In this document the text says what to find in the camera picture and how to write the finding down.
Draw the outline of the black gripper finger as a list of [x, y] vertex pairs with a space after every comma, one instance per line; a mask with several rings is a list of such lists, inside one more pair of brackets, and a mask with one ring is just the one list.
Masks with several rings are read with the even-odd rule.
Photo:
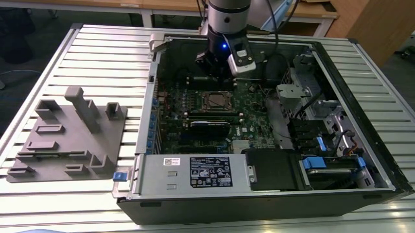
[[218, 83], [232, 82], [230, 69], [225, 59], [217, 57], [209, 51], [204, 51], [196, 55], [194, 63], [205, 75]]

